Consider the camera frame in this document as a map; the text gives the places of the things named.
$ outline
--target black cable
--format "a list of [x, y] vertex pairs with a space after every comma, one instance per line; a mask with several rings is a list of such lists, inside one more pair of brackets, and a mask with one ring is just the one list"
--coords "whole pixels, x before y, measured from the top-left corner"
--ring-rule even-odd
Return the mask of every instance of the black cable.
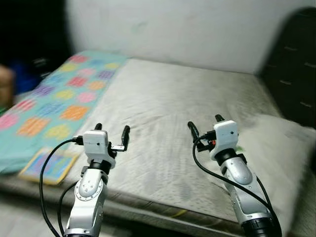
[[265, 198], [266, 198], [266, 200], [267, 200], [267, 203], [268, 203], [270, 206], [272, 206], [272, 204], [271, 204], [271, 202], [270, 202], [270, 199], [269, 199], [269, 196], [268, 196], [268, 194], [267, 194], [267, 191], [266, 191], [265, 187], [263, 186], [263, 184], [261, 183], [261, 180], [259, 179], [258, 176], [257, 176], [257, 182], [259, 183], [259, 185], [260, 185], [260, 187], [261, 187], [261, 190], [262, 190], [262, 192], [263, 192], [263, 194], [264, 194], [264, 196], [265, 196]]
[[45, 160], [43, 167], [40, 171], [40, 175], [39, 175], [39, 197], [40, 197], [40, 208], [41, 208], [41, 212], [43, 214], [44, 220], [46, 222], [46, 224], [48, 225], [49, 229], [52, 231], [52, 233], [56, 236], [56, 237], [60, 237], [59, 234], [57, 233], [57, 231], [55, 230], [55, 228], [53, 227], [52, 223], [49, 221], [49, 218], [47, 216], [46, 213], [46, 209], [45, 209], [45, 200], [44, 200], [44, 194], [43, 194], [43, 174], [44, 174], [44, 170], [46, 168], [47, 163], [49, 162], [49, 159], [52, 157], [52, 155], [55, 153], [55, 151], [57, 151], [58, 148], [60, 148], [62, 145], [69, 143], [69, 142], [74, 142], [75, 139], [69, 139], [66, 140], [62, 143], [60, 143], [57, 147], [55, 147], [51, 153], [48, 155], [47, 159]]
[[67, 189], [65, 189], [63, 191], [63, 193], [61, 194], [60, 198], [59, 198], [59, 202], [58, 202], [58, 210], [57, 210], [57, 219], [58, 219], [58, 225], [59, 225], [59, 230], [61, 235], [64, 235], [64, 227], [63, 227], [63, 223], [61, 220], [61, 208], [62, 208], [62, 204], [63, 204], [63, 198], [66, 195], [66, 193], [73, 188], [75, 185], [77, 184], [77, 182], [74, 182], [73, 184], [71, 184]]
[[274, 212], [273, 208], [271, 205], [267, 204], [262, 198], [260, 198], [259, 196], [255, 195], [253, 192], [249, 191], [248, 189], [244, 188], [243, 186], [241, 186], [240, 184], [238, 183], [235, 183], [234, 181], [232, 180], [229, 180], [221, 175], [218, 175], [210, 170], [208, 170], [207, 168], [205, 168], [197, 159], [197, 156], [196, 156], [196, 146], [197, 146], [197, 143], [201, 140], [201, 139], [204, 139], [203, 136], [199, 137], [198, 139], [196, 139], [196, 141], [194, 142], [193, 144], [193, 147], [192, 147], [192, 155], [193, 155], [193, 159], [195, 161], [195, 163], [197, 164], [197, 166], [203, 170], [205, 173], [208, 173], [209, 175], [212, 175], [214, 176], [215, 178], [217, 179], [220, 179], [226, 183], [229, 183], [230, 185], [233, 185], [235, 186], [236, 188], [239, 188], [240, 190], [243, 190], [245, 193], [249, 194], [250, 196], [252, 196], [253, 198], [257, 199], [260, 203], [262, 203], [271, 213], [272, 215], [272, 218], [276, 224], [276, 227], [278, 229], [278, 232], [279, 232], [279, 236], [282, 237], [282, 229], [281, 229], [281, 226], [280, 226], [280, 223], [278, 221], [278, 218], [277, 218], [277, 215], [276, 213]]

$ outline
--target white wall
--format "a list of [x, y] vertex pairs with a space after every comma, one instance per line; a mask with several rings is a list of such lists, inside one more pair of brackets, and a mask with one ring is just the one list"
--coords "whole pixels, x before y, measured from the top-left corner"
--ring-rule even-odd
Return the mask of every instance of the white wall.
[[315, 0], [69, 0], [75, 51], [253, 73], [285, 17]]

